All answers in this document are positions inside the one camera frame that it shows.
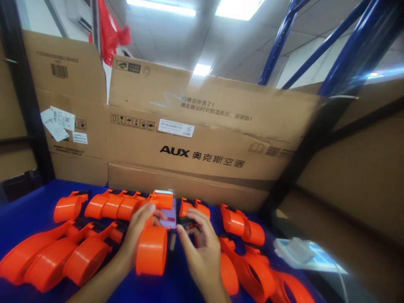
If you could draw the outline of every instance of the metal shelf frame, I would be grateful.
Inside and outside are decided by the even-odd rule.
[[[0,37],[5,53],[4,61],[8,63],[27,130],[27,136],[3,139],[0,140],[0,145],[28,142],[34,154],[42,183],[45,185],[55,178],[55,173],[42,126],[15,0],[0,1]]]
[[[307,2],[290,1],[262,73],[260,85],[268,84],[296,14]],[[260,217],[273,231],[277,230],[276,210],[290,190],[297,187],[297,180],[317,151],[404,109],[404,100],[399,98],[337,131],[332,131],[347,107],[356,99],[355,95],[369,74],[404,30],[403,2],[363,0],[283,86],[283,89],[289,89],[360,17],[318,91],[318,95],[323,98],[316,119],[279,180],[269,189],[270,194],[260,209]]]

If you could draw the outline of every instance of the ceiling light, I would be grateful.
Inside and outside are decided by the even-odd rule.
[[[194,75],[206,76],[210,73],[210,65],[197,64],[194,69]]]
[[[215,15],[249,21],[265,0],[221,0]]]
[[[180,15],[185,15],[185,16],[195,16],[196,11],[190,8],[183,8],[180,6],[175,6],[175,5],[167,5],[167,4],[162,4],[158,2],[150,2],[150,1],[143,1],[143,0],[126,0],[128,4],[135,5],[135,6],[141,6],[145,8],[152,8],[152,9],[157,9],[160,11],[166,11],[170,13],[177,13]]]
[[[380,78],[380,77],[384,77],[384,75],[379,74],[379,73],[376,73],[376,72],[371,72],[371,73],[369,74],[368,79]]]

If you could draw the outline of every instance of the blue table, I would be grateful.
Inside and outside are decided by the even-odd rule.
[[[61,197],[72,191],[90,190],[90,199],[105,192],[105,187],[92,186],[70,181],[53,180],[34,192],[6,205],[0,209],[0,259],[13,247],[38,232],[56,227],[53,222],[53,211]],[[216,233],[224,232],[221,214],[218,207],[209,207],[211,221]],[[261,223],[256,214],[249,214],[250,220]],[[109,224],[108,219],[102,223]],[[272,242],[274,236],[264,228],[266,243],[263,247],[269,257],[271,267],[278,271],[294,274],[310,291],[316,302],[325,302],[323,297],[312,286],[302,271],[290,268],[274,252]],[[237,250],[243,253],[243,242],[235,239]],[[0,302],[65,302],[79,287],[72,281],[64,279],[57,287],[46,294],[40,293],[33,286],[24,284],[14,286],[0,279]],[[252,298],[240,286],[239,293],[232,297],[233,302],[253,302]],[[167,256],[167,264],[163,277],[136,276],[132,271],[115,290],[109,302],[203,302],[203,299],[189,274],[183,248],[179,241],[175,243],[173,252]]]

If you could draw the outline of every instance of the blue metal rack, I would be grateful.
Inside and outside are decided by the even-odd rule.
[[[268,84],[296,14],[307,2],[306,0],[290,1],[287,14],[262,73],[260,85]],[[285,171],[270,188],[270,195],[260,210],[262,219],[272,227],[273,231],[277,229],[276,209],[290,190],[297,187],[296,182],[299,176],[317,151],[404,109],[404,99],[399,98],[392,102],[391,106],[382,107],[338,131],[332,131],[369,74],[399,33],[404,30],[403,2],[403,0],[363,0],[284,85],[284,89],[290,88],[361,16],[354,32],[318,91],[318,94],[324,98],[316,119]]]

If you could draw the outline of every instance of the white paper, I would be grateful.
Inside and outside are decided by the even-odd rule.
[[[41,112],[42,123],[45,125],[46,129],[55,138],[56,142],[62,141],[69,137],[67,131],[58,123],[53,122],[53,111],[47,109]]]
[[[170,120],[160,119],[159,130],[166,133],[172,133],[184,137],[192,137],[195,126],[183,124],[180,122],[174,122]]]
[[[62,127],[74,131],[74,119],[76,118],[75,115],[53,106],[50,108],[53,112],[53,123],[58,123]]]
[[[78,132],[72,132],[72,133],[73,133],[73,142],[88,144],[86,133],[78,133]]]

